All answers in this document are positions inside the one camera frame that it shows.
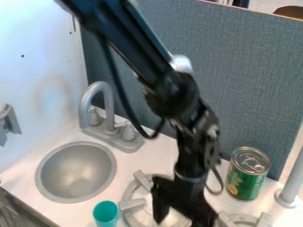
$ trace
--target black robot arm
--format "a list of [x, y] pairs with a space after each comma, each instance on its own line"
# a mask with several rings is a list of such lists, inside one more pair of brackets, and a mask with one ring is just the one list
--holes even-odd
[[[192, 226], [213, 226], [216, 213], [207, 204], [203, 192], [207, 188], [208, 171], [215, 171], [214, 166], [221, 160], [219, 123], [199, 96], [193, 77], [172, 66], [172, 56], [133, 0], [61, 0], [59, 3], [103, 45], [120, 99], [125, 99], [124, 92], [107, 43], [138, 75], [151, 110], [175, 126], [179, 149], [175, 179], [155, 177], [151, 189], [156, 222], [161, 223], [169, 207], [173, 207], [190, 218]], [[143, 136], [154, 138], [144, 134], [137, 122], [133, 123]]]

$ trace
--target sink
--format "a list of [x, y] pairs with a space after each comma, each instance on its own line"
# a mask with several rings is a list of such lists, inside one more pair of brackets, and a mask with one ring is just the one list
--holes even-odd
[[35, 172], [40, 193], [59, 203], [89, 200], [112, 182], [116, 160], [106, 147], [74, 142], [49, 153]]

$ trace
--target gray partition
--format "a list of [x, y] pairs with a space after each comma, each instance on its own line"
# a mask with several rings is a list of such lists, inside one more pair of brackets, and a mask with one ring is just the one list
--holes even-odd
[[[303, 21], [193, 0], [138, 3], [167, 48], [190, 57], [201, 95], [220, 118], [224, 157], [242, 145], [257, 147], [278, 179], [303, 114]], [[113, 86], [103, 52], [86, 31], [83, 45], [89, 81]], [[159, 119], [140, 84], [116, 59], [141, 123], [153, 127]], [[116, 113], [125, 115], [116, 99]], [[174, 135], [169, 125], [164, 133]]]

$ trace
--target teal cup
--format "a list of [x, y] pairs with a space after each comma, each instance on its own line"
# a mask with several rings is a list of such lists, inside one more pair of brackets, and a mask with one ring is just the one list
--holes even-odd
[[98, 227], [116, 227], [118, 206], [109, 200], [99, 202], [93, 209], [93, 217]]

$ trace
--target can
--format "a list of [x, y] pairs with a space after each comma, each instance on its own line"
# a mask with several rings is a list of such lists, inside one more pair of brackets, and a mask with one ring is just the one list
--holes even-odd
[[269, 168], [265, 153], [249, 146], [239, 147], [231, 154], [225, 187], [238, 200], [254, 200]]

